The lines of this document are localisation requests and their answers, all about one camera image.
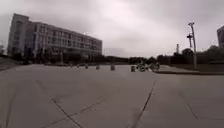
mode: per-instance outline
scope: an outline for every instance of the street lamp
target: street lamp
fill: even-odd
[[[187,36],[187,38],[189,38],[189,40],[190,40],[190,45],[191,45],[191,38],[193,39],[193,43],[194,43],[194,69],[196,69],[197,68],[197,55],[196,55],[197,51],[196,51],[196,42],[195,42],[195,34],[194,34],[194,22],[191,22],[188,25],[191,27],[192,33],[189,34]]]

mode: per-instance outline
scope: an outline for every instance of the road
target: road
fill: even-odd
[[[0,128],[223,128],[223,85],[130,66],[17,67],[0,72]]]

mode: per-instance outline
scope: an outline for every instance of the building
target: building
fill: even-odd
[[[217,30],[219,47],[224,47],[224,26]]]
[[[102,41],[88,35],[29,21],[29,17],[14,14],[8,42],[8,55],[22,57],[51,53],[77,53],[83,56],[102,54]]]

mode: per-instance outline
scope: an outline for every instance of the cloudy sky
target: cloudy sky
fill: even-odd
[[[189,47],[194,21],[198,50],[218,45],[224,25],[223,0],[1,0],[0,42],[7,43],[12,13],[33,21],[86,32],[103,40],[104,54],[172,54]]]

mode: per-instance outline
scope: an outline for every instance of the curb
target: curb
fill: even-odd
[[[208,75],[224,75],[224,72],[173,72],[173,71],[157,71],[157,74],[173,74],[173,75],[201,75],[201,76],[208,76]]]

